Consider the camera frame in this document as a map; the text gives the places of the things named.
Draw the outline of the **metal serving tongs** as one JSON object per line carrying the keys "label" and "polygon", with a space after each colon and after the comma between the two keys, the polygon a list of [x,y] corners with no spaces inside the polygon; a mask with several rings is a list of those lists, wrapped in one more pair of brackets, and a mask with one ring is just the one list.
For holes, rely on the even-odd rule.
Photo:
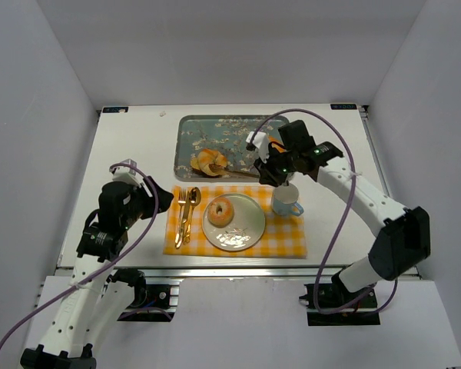
{"label": "metal serving tongs", "polygon": [[232,175],[232,176],[237,176],[237,177],[243,177],[243,178],[255,178],[259,179],[260,176],[248,172],[243,172],[243,171],[233,171],[228,168],[225,168],[221,165],[216,165],[216,164],[210,164],[209,169],[212,170],[212,172],[218,174],[218,175]]}

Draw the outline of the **sugared bagel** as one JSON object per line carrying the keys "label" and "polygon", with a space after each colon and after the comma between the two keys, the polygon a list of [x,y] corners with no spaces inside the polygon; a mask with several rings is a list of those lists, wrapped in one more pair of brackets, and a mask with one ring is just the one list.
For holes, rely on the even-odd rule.
{"label": "sugared bagel", "polygon": [[234,218],[234,206],[226,197],[215,198],[207,210],[207,219],[216,227],[227,226]]}

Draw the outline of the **knotted bread roll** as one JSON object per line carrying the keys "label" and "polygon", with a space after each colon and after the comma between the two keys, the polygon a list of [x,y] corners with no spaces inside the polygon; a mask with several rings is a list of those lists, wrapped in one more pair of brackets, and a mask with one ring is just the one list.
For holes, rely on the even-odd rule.
{"label": "knotted bread roll", "polygon": [[227,159],[216,150],[205,148],[197,155],[197,163],[199,169],[208,176],[217,177],[218,174],[214,173],[210,165],[220,165],[221,167],[227,166]]}

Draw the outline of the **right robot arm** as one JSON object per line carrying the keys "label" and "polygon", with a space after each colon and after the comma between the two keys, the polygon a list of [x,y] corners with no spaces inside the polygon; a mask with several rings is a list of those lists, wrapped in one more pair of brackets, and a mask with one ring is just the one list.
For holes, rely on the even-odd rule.
{"label": "right robot arm", "polygon": [[222,175],[188,200],[190,188],[175,186],[167,210],[164,253],[211,257],[305,258],[303,213],[307,193],[291,182],[301,173],[332,191],[370,229],[375,242],[367,255],[333,279],[356,293],[378,281],[392,281],[430,253],[429,216],[408,208],[368,182],[356,169],[348,147],[317,144],[301,121],[280,128],[273,142],[264,128],[242,143],[256,151],[259,176],[252,184],[226,183]]}

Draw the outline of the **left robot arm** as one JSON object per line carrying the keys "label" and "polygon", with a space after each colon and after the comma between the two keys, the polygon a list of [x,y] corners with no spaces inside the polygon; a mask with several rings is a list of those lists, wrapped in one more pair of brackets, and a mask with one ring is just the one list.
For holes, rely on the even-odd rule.
{"label": "left robot arm", "polygon": [[70,279],[73,291],[35,348],[24,350],[23,368],[94,368],[94,354],[108,329],[129,307],[141,308],[148,294],[138,269],[115,270],[112,261],[128,243],[128,230],[140,219],[166,212],[174,196],[155,183],[111,181],[101,189],[98,207],[85,220]]}

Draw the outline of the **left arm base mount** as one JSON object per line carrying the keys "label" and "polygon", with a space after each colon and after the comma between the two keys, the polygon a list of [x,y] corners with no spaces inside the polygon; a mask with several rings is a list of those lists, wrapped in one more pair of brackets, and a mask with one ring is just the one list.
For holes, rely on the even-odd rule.
{"label": "left arm base mount", "polygon": [[126,284],[133,301],[124,309],[119,321],[169,322],[177,306],[177,286],[149,281],[144,272],[134,268],[117,269],[107,277],[102,297],[114,288],[115,283]]}

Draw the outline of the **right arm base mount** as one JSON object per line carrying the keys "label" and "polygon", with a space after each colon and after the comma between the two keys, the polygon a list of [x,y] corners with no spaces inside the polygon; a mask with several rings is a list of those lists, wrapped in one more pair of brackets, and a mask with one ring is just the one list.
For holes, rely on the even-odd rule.
{"label": "right arm base mount", "polygon": [[[377,309],[377,299],[371,291],[363,300],[350,305],[335,314],[321,314],[313,305],[314,284],[305,284],[306,294],[299,297],[299,303],[307,309],[307,323],[310,327],[346,327],[346,326],[377,326],[380,325]],[[346,304],[361,295],[344,293],[333,284],[319,284],[318,303],[321,308],[331,310]]]}

